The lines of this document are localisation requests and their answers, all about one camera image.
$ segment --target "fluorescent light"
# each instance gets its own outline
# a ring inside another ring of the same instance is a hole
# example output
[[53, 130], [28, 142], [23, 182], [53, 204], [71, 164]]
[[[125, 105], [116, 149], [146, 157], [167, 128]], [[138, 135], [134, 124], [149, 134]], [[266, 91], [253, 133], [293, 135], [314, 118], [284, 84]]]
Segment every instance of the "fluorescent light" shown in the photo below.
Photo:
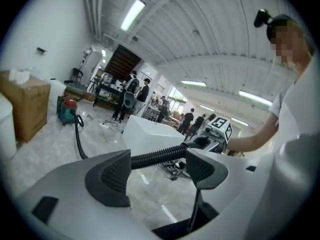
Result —
[[205, 82], [198, 82], [198, 81], [181, 81], [181, 82], [185, 85], [207, 87]]
[[260, 102], [260, 103], [265, 104], [265, 105], [267, 105], [269, 107], [272, 105], [272, 102], [270, 100], [261, 98], [259, 96], [253, 95], [251, 93], [248, 93], [248, 92], [245, 92], [245, 91], [242, 91], [242, 90], [239, 91], [239, 95], [243, 96], [243, 97], [246, 97], [246, 98], [249, 98], [249, 99], [252, 99], [252, 100], [255, 100], [256, 102]]
[[212, 108], [210, 108], [210, 107], [206, 107], [206, 106], [204, 106], [204, 105], [199, 105], [199, 107], [204, 108], [204, 109], [206, 109], [206, 110], [210, 110], [210, 111], [215, 112], [214, 109], [212, 109]]
[[138, 16], [138, 14], [142, 11], [142, 9], [145, 7], [145, 3], [141, 0], [135, 0], [133, 5], [131, 6], [130, 10], [128, 11], [127, 15], [125, 16], [122, 24], [121, 29], [123, 31], [127, 31], [132, 24], [132, 22], [135, 20], [135, 18]]
[[232, 119], [233, 121], [238, 122], [239, 124], [244, 125], [244, 126], [249, 126], [249, 124], [247, 124], [246, 122], [242, 122], [242, 121], [240, 121], [240, 120], [238, 120], [238, 119], [235, 119], [235, 118], [233, 118], [233, 117], [231, 117], [231, 119]]

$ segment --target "white box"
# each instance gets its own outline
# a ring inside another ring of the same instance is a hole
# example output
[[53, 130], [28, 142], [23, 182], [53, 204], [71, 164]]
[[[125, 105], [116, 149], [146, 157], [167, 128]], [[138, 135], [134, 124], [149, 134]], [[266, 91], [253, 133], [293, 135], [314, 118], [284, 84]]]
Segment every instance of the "white box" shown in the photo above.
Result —
[[132, 157], [177, 146], [185, 140], [185, 136], [171, 126], [135, 115], [129, 117], [122, 138]]

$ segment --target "floor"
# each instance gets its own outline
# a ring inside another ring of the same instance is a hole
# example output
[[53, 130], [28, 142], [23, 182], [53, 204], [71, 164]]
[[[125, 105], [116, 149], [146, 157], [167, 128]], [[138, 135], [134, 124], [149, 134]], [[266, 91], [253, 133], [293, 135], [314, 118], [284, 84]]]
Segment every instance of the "floor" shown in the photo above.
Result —
[[[92, 107], [84, 100], [78, 102], [77, 113], [84, 120], [79, 135], [88, 157], [126, 149], [121, 130], [116, 129], [124, 128], [128, 118], [115, 129], [101, 127], [99, 123], [109, 120], [112, 111]], [[3, 184], [12, 198], [16, 198], [49, 171], [80, 159], [75, 126], [62, 126], [55, 105], [50, 104], [47, 124], [29, 143], [20, 146], [11, 160], [1, 163]], [[153, 166], [132, 171], [128, 179], [127, 195], [132, 213], [150, 230], [191, 216], [196, 194], [194, 184], [181, 177], [171, 181], [164, 177], [166, 175], [159, 166]]]

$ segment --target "ceiling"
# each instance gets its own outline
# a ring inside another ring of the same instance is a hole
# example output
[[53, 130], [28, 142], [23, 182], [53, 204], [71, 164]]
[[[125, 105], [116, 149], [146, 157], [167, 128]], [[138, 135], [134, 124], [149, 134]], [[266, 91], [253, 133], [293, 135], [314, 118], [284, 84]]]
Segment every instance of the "ceiling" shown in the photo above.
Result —
[[[84, 0], [96, 40], [125, 46], [160, 71], [196, 104], [260, 127], [268, 107], [239, 96], [243, 90], [273, 101], [295, 73], [275, 58], [259, 9], [301, 22], [286, 0], [142, 0], [145, 8], [127, 32], [120, 26], [135, 0]], [[207, 87], [184, 86], [181, 80]]]

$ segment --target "green vacuum cleaner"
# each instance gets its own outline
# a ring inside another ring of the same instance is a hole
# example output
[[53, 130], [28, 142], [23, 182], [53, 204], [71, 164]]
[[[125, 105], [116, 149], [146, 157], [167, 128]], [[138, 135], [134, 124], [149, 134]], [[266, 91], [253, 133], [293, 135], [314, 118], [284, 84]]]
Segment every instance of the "green vacuum cleaner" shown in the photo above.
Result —
[[62, 125], [73, 124], [77, 114], [77, 102], [69, 96], [58, 96], [56, 102], [56, 114]]

